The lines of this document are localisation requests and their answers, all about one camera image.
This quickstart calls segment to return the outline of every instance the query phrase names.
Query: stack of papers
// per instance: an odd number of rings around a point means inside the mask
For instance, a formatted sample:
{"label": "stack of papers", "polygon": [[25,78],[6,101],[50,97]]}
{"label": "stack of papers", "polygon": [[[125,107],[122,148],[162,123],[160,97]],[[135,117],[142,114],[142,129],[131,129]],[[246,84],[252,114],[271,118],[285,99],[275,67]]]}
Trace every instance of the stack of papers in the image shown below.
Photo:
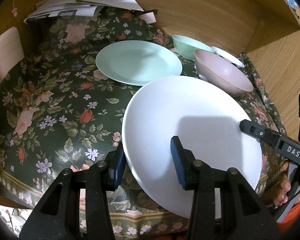
{"label": "stack of papers", "polygon": [[29,14],[23,22],[27,24],[41,18],[55,16],[93,17],[104,6],[143,11],[136,0],[45,0],[37,3],[37,10]]}

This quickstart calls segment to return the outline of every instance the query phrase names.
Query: wooden wall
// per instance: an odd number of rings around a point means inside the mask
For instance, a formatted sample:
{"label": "wooden wall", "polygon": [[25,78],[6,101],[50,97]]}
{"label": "wooden wall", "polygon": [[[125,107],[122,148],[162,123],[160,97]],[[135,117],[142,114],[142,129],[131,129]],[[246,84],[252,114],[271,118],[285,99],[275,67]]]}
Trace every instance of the wooden wall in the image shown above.
{"label": "wooden wall", "polygon": [[264,17],[247,47],[247,55],[278,108],[288,135],[298,139],[300,31],[280,38],[284,32],[289,30],[282,21],[273,15]]}
{"label": "wooden wall", "polygon": [[236,55],[249,44],[262,14],[255,0],[136,0],[158,9],[157,24]]}

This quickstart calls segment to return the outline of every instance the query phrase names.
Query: plate rim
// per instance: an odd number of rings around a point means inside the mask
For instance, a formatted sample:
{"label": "plate rim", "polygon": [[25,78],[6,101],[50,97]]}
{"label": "plate rim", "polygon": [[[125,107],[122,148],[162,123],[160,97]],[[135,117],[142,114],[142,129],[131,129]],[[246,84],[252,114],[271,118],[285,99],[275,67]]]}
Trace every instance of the plate rim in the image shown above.
{"label": "plate rim", "polygon": [[178,75],[173,75],[173,76],[180,76],[180,75],[181,75],[181,73],[182,73],[182,71],[183,71],[182,63],[181,63],[180,59],[178,58],[178,56],[177,56],[176,54],[174,54],[170,49],[168,49],[168,48],[166,48],[166,47],[164,47],[164,46],[161,46],[161,45],[159,45],[159,44],[157,44],[157,43],[155,43],[155,42],[151,42],[151,41],[125,40],[125,41],[118,41],[118,42],[115,42],[115,43],[112,43],[112,44],[109,44],[109,45],[105,46],[105,47],[102,48],[102,49],[98,52],[98,54],[96,55],[95,65],[96,65],[97,69],[98,69],[103,75],[105,75],[106,77],[108,77],[108,78],[110,78],[110,79],[112,79],[112,80],[114,80],[114,81],[123,83],[123,84],[132,85],[132,86],[140,86],[140,87],[145,86],[146,84],[148,84],[148,83],[150,83],[150,82],[156,80],[156,79],[151,80],[151,81],[149,81],[149,82],[147,82],[147,83],[145,83],[145,84],[140,84],[140,83],[136,84],[136,83],[132,83],[132,82],[122,82],[122,81],[120,81],[120,80],[118,80],[118,79],[114,79],[114,78],[109,77],[109,76],[106,75],[101,69],[99,69],[99,67],[98,67],[98,65],[97,65],[97,58],[98,58],[98,55],[100,54],[100,52],[101,52],[103,49],[105,49],[105,48],[107,48],[107,47],[109,47],[109,46],[112,46],[112,45],[113,45],[113,46],[117,46],[117,45],[115,45],[115,44],[119,44],[120,42],[126,42],[126,43],[127,43],[127,42],[140,42],[140,43],[148,42],[148,43],[150,43],[150,44],[153,44],[154,46],[159,46],[160,49],[162,49],[162,50],[166,49],[168,52],[172,53],[173,56],[176,57],[176,58],[179,60],[179,63],[178,63],[178,72],[179,72],[179,70],[180,70],[180,73],[179,73]]}
{"label": "plate rim", "polygon": [[[158,80],[161,80],[161,79],[164,79],[164,78],[174,78],[174,77],[188,78],[189,80],[190,80],[190,79],[193,79],[193,80],[198,79],[198,78],[189,77],[189,76],[170,76],[170,77],[162,77],[162,78],[158,78],[158,79],[155,79],[155,80],[153,80],[153,81],[147,83],[147,84],[144,85],[143,87],[148,86],[148,85],[151,85],[152,82],[158,82]],[[240,106],[239,103],[238,103],[237,101],[235,101],[230,95],[228,95],[228,94],[227,94],[226,92],[224,92],[222,89],[220,89],[220,88],[216,87],[215,85],[210,84],[210,83],[208,83],[208,82],[207,82],[207,84],[211,85],[211,86],[214,87],[216,90],[220,90],[222,93],[224,93],[224,95],[225,95],[226,97],[230,97],[236,104],[238,104],[238,106]],[[126,107],[125,113],[126,113],[126,112],[128,111],[128,109],[131,107],[133,98],[136,98],[135,95],[137,95],[138,93],[140,93],[139,91],[142,91],[142,88],[140,88],[140,89],[132,96],[132,98],[130,99],[130,101],[129,101],[127,107]],[[245,111],[244,111],[244,113],[245,113],[246,119],[249,120],[249,121],[251,121],[251,118],[248,116],[248,114],[247,114]],[[160,200],[160,198],[159,198],[155,193],[150,192],[148,189],[145,190],[146,187],[145,187],[144,183],[142,183],[142,182],[140,181],[140,179],[139,179],[139,177],[138,177],[138,175],[137,175],[135,169],[134,169],[134,168],[132,167],[132,165],[131,165],[131,159],[130,159],[129,155],[126,153],[126,152],[127,152],[127,147],[126,147],[126,143],[125,143],[125,138],[126,138],[126,136],[125,136],[125,134],[126,134],[125,130],[126,130],[126,123],[127,123],[127,120],[126,120],[127,117],[126,117],[126,116],[127,116],[127,115],[125,114],[125,115],[123,116],[123,120],[122,120],[122,129],[121,129],[122,139],[121,139],[121,141],[122,141],[123,151],[124,151],[125,156],[126,156],[127,164],[129,165],[129,168],[130,168],[130,170],[131,170],[131,173],[132,173],[133,177],[134,177],[135,180],[138,182],[138,184],[140,185],[140,187],[142,188],[142,190],[143,190],[143,191],[144,191],[144,192],[145,192],[145,193],[146,193],[153,201],[155,201],[157,204],[159,204],[160,206],[162,206],[162,207],[164,208],[165,203],[163,203],[163,202]],[[258,168],[258,170],[260,170],[260,175],[261,175],[261,171],[262,171],[262,148],[261,148],[261,145],[260,145],[260,158],[259,158],[259,159],[260,159],[260,161],[259,161],[259,168]],[[260,175],[259,175],[259,177],[258,177],[258,180],[256,180],[255,185],[253,185],[253,187],[252,187],[253,190],[255,190],[256,187],[257,187],[257,185],[258,185]],[[185,215],[185,214],[181,215],[180,212],[179,212],[179,214],[176,214],[175,212],[172,212],[172,213],[174,213],[175,215],[179,215],[179,216],[185,217],[185,218],[189,218],[188,215]]]}

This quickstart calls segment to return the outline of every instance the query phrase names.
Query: orange clothing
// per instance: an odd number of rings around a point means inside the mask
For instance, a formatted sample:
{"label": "orange clothing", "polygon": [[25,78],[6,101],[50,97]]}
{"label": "orange clothing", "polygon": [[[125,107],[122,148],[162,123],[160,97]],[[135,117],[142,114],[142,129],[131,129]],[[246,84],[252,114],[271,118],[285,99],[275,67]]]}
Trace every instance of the orange clothing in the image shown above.
{"label": "orange clothing", "polygon": [[300,202],[297,205],[295,205],[293,208],[291,208],[291,210],[289,211],[289,213],[286,215],[286,217],[281,223],[277,223],[280,231],[281,232],[286,231],[293,224],[293,222],[296,220],[299,214],[300,214]]}

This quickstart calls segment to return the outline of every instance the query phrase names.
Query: mint green plate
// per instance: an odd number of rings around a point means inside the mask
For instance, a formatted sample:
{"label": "mint green plate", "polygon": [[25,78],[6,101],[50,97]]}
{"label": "mint green plate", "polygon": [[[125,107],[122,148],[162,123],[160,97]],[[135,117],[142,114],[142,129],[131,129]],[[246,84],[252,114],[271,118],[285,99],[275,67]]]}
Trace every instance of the mint green plate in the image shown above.
{"label": "mint green plate", "polygon": [[149,41],[110,44],[98,53],[96,65],[107,77],[135,86],[162,77],[179,76],[182,72],[182,64],[172,51]]}

